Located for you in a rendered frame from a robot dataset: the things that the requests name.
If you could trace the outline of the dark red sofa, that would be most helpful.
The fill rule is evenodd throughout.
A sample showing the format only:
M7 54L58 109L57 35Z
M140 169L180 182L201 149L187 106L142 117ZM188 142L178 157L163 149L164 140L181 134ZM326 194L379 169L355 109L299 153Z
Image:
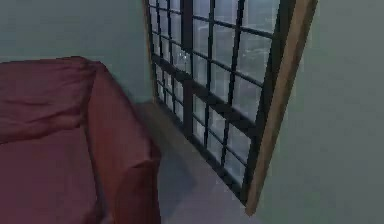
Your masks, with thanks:
M0 63L0 224L161 224L160 159L103 63Z

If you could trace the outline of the black grid window wooden frame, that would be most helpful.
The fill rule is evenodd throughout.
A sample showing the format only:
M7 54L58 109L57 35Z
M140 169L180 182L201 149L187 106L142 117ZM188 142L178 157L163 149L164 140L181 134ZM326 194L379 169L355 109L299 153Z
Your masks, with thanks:
M143 0L155 96L253 215L318 0Z

